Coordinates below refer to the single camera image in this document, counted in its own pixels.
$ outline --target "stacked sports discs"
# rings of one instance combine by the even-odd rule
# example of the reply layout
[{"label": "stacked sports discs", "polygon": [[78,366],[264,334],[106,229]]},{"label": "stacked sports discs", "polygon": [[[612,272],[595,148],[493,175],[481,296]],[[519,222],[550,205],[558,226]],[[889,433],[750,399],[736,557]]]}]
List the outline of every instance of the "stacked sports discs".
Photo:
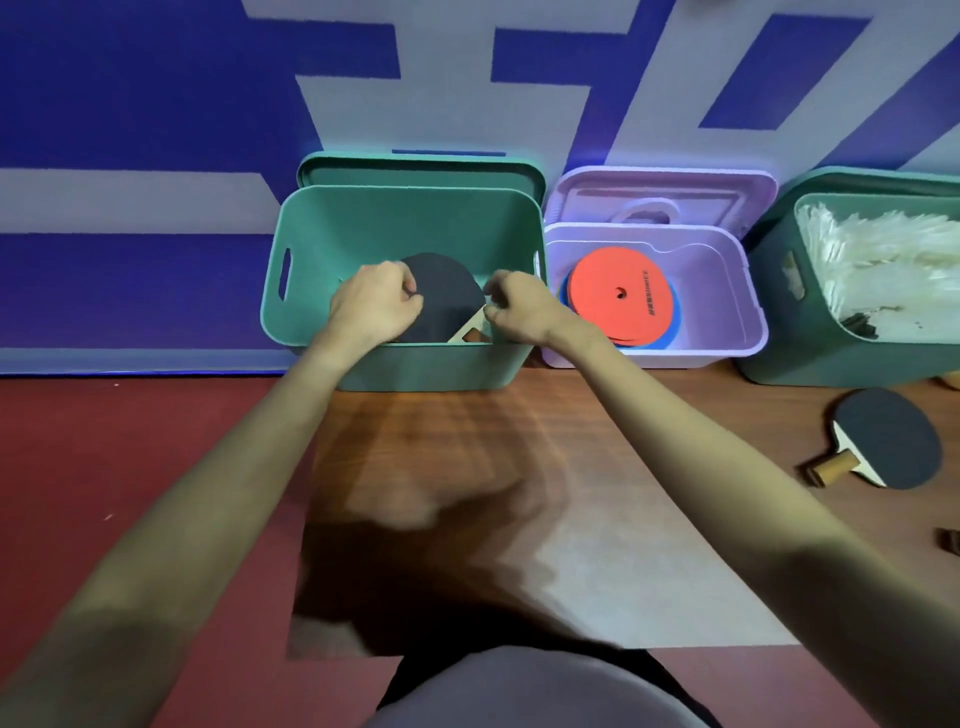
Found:
[{"label": "stacked sports discs", "polygon": [[660,267],[611,246],[585,255],[566,279],[567,304],[619,347],[665,348],[676,335],[674,293]]}]

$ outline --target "black rubber paddle face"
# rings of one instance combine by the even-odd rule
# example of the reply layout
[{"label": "black rubber paddle face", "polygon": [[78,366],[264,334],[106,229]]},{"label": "black rubber paddle face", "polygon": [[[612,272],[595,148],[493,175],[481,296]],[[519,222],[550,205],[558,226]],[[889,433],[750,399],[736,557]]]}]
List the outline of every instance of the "black rubber paddle face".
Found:
[{"label": "black rubber paddle face", "polygon": [[449,341],[486,302],[470,271],[447,255],[420,253],[403,258],[423,296],[423,311],[397,341],[423,344]]},{"label": "black rubber paddle face", "polygon": [[833,420],[888,488],[923,485],[943,461],[937,431],[910,400],[889,389],[861,389],[837,405]]}]

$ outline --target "blue wall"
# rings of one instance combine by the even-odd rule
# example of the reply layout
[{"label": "blue wall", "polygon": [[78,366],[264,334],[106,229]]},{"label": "blue wall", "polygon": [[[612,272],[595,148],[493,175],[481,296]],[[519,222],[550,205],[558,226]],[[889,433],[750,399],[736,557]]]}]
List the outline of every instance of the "blue wall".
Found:
[{"label": "blue wall", "polygon": [[285,366],[269,230],[324,147],[960,172],[960,4],[834,5],[6,0],[0,373]]}]

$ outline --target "person's hand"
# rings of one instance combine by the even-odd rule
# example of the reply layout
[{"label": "person's hand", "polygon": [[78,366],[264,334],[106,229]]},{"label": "person's hand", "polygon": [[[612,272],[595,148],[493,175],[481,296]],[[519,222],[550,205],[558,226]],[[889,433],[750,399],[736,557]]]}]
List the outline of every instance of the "person's hand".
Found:
[{"label": "person's hand", "polygon": [[575,345],[571,339],[590,337],[599,331],[560,303],[542,280],[528,273],[497,271],[487,281],[484,293],[493,298],[493,303],[484,307],[487,320],[521,344],[563,353],[567,345]]},{"label": "person's hand", "polygon": [[373,347],[396,339],[422,309],[423,296],[405,263],[364,265],[333,294],[330,316],[314,342],[349,368]]}]

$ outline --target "teal storage bin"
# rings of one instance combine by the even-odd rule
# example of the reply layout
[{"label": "teal storage bin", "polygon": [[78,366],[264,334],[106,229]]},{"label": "teal storage bin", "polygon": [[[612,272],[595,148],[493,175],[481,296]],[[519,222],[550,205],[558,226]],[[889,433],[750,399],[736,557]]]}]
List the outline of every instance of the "teal storage bin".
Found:
[{"label": "teal storage bin", "polygon": [[[455,257],[483,285],[498,268],[539,275],[545,183],[518,159],[311,155],[301,189],[280,208],[260,322],[279,344],[305,347],[330,298],[361,265],[416,253]],[[508,384],[532,347],[484,343],[385,344],[340,389],[443,392]]]},{"label": "teal storage bin", "polygon": [[[960,193],[960,183],[951,180]],[[960,345],[906,344],[865,339],[842,327],[827,302],[806,253],[796,213],[823,203],[837,220],[854,213],[876,219],[889,210],[944,214],[960,220],[960,199],[911,195],[805,194],[793,196],[784,215],[749,253],[756,295],[770,327],[767,346],[736,360],[759,384],[876,387],[937,376],[960,368]]]},{"label": "teal storage bin", "polygon": [[891,172],[861,167],[820,167],[806,172],[780,188],[777,200],[743,237],[749,253],[784,217],[793,214],[803,195],[816,193],[855,195],[906,195],[910,197],[960,197],[960,177],[921,172]]}]

